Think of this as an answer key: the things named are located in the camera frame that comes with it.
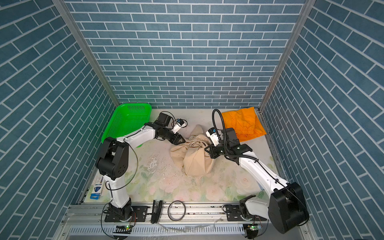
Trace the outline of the orange shorts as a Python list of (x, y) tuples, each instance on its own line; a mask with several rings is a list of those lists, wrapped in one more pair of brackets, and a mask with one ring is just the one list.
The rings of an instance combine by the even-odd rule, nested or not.
[(222, 113), (226, 128), (233, 128), (240, 142), (266, 135), (254, 107)]

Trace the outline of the green plastic basket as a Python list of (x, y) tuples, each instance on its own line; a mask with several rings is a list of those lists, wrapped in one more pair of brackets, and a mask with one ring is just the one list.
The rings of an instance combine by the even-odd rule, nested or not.
[(146, 125), (150, 120), (151, 111), (151, 105), (144, 103), (118, 106), (103, 133), (100, 149), (107, 138), (116, 139), (118, 144), (129, 144), (133, 148), (153, 140), (156, 131)]

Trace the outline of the beige shorts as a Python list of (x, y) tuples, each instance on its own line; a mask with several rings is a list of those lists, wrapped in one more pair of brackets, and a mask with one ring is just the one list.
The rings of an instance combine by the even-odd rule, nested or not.
[(215, 160), (205, 151), (211, 145), (201, 125), (196, 125), (185, 143), (170, 149), (174, 164), (187, 176), (203, 176), (209, 174)]

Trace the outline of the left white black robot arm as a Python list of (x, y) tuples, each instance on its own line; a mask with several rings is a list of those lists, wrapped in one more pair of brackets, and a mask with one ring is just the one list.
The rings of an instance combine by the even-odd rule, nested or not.
[(178, 119), (169, 129), (167, 123), (155, 121), (146, 123), (141, 129), (123, 137), (117, 139), (108, 137), (104, 140), (99, 151), (96, 168), (103, 175), (106, 188), (111, 194), (108, 210), (118, 221), (126, 222), (133, 218), (132, 201), (127, 193), (128, 184), (124, 177), (129, 166), (130, 150), (157, 138), (167, 140), (173, 145), (183, 144), (186, 140), (178, 131), (187, 125), (186, 120)]

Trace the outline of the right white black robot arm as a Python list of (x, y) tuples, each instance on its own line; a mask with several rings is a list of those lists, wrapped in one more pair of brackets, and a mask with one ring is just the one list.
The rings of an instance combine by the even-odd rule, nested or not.
[(310, 219), (303, 190), (298, 183), (289, 183), (265, 165), (252, 148), (241, 144), (235, 130), (210, 128), (206, 132), (212, 144), (205, 148), (211, 158), (220, 156), (235, 162), (246, 170), (269, 196), (269, 202), (259, 201), (255, 195), (247, 196), (239, 204), (241, 216), (250, 220), (261, 217), (269, 220), (275, 229), (284, 234), (302, 226)]

